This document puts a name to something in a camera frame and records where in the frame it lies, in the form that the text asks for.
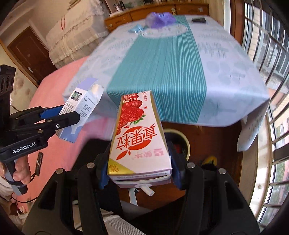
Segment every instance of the human hand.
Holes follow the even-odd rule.
[[[23,184],[28,184],[31,179],[31,172],[28,163],[28,155],[23,156],[17,160],[15,163],[16,171],[13,174],[13,179],[15,181],[21,181]],[[0,162],[0,176],[4,177],[5,175],[4,164]]]

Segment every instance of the strawberry milk carton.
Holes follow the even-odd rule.
[[[108,160],[108,175],[121,188],[170,182],[171,158],[151,91],[121,99]]]

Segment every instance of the bed sheet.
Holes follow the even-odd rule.
[[[217,22],[192,23],[200,16],[175,16],[177,22],[140,34],[114,30],[90,55],[63,93],[66,100],[87,77],[104,92],[95,113],[116,117],[121,95],[152,90],[162,121],[229,126],[248,115],[238,150],[257,135],[269,94],[254,64],[238,42]]]

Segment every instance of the screw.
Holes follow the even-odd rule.
[[[57,170],[56,170],[56,174],[62,174],[63,173],[63,169],[62,168],[58,168]]]
[[[187,163],[187,167],[188,167],[188,168],[193,169],[193,168],[195,168],[195,166],[196,166],[196,165],[195,165],[195,163],[193,163],[193,162],[188,162],[188,163]]]
[[[93,162],[89,162],[86,164],[87,168],[94,168],[95,164]]]
[[[222,175],[226,174],[226,172],[227,172],[224,168],[220,168],[218,171]]]

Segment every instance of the pink bed cover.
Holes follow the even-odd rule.
[[[86,59],[87,57],[84,57],[74,61],[48,75],[37,89],[29,108],[37,106],[51,108],[64,104],[62,93]],[[115,121],[113,118],[103,117],[85,124],[74,144],[59,139],[57,135],[52,136],[48,141],[48,147],[40,150],[44,154],[40,177],[36,176],[27,185],[28,192],[18,196],[17,200],[28,201],[37,197],[57,168],[64,168],[66,171],[71,170],[82,147],[89,139],[110,140]],[[37,157],[38,151],[29,154],[31,174],[35,171]],[[18,207],[20,206],[26,207],[26,204],[18,203]]]

